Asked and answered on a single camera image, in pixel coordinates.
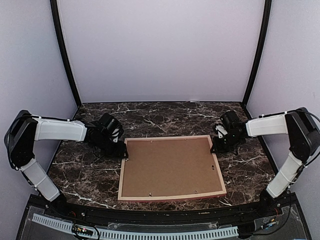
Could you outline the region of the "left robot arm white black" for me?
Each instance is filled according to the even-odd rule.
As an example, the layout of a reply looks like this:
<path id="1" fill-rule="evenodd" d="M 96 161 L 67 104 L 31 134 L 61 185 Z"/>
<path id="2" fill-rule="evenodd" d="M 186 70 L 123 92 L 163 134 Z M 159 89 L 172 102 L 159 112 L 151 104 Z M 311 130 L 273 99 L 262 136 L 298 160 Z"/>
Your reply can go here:
<path id="1" fill-rule="evenodd" d="M 105 113 L 95 121 L 60 119 L 32 115 L 21 110 L 4 136 L 10 167 L 20 171 L 31 186 L 51 202 L 51 210 L 60 218 L 67 218 L 70 206 L 63 193 L 49 178 L 36 160 L 34 143 L 44 140 L 84 142 L 100 149 L 107 158 L 128 158 L 127 145 L 120 140 L 124 133 L 122 124 Z"/>

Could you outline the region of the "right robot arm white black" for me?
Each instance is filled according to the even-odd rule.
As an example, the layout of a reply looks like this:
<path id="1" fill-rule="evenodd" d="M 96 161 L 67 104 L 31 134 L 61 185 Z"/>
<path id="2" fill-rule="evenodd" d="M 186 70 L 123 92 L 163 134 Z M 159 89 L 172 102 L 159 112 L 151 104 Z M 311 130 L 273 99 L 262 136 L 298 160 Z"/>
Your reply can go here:
<path id="1" fill-rule="evenodd" d="M 274 210 L 278 198 L 293 185 L 300 174 L 320 155 L 320 119 L 305 107 L 261 115 L 240 121 L 235 111 L 220 116 L 214 125 L 216 136 L 210 152 L 238 153 L 238 146 L 249 138 L 266 135 L 288 135 L 289 153 L 273 180 L 260 193 L 255 213 L 266 217 Z"/>

